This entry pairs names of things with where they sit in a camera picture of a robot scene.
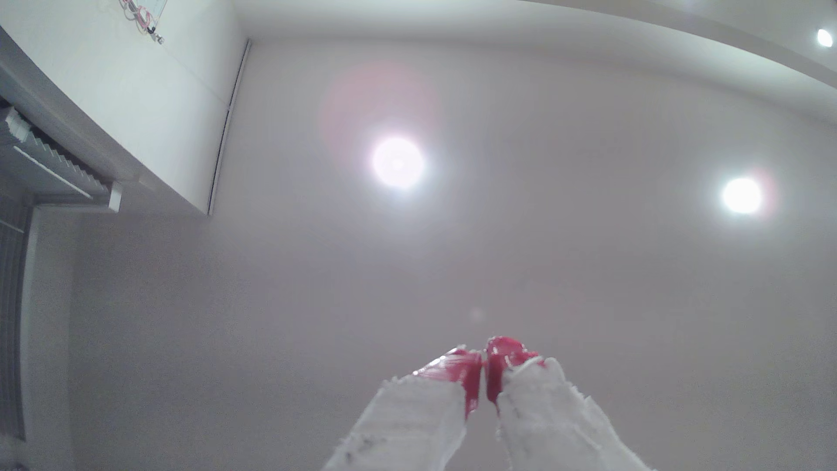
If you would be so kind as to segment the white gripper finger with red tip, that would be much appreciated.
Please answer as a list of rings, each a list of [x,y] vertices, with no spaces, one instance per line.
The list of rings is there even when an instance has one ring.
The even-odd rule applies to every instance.
[[[487,398],[511,470],[650,470],[560,363],[510,337],[486,347]]]
[[[324,470],[444,470],[479,403],[482,353],[457,347],[382,383]]]

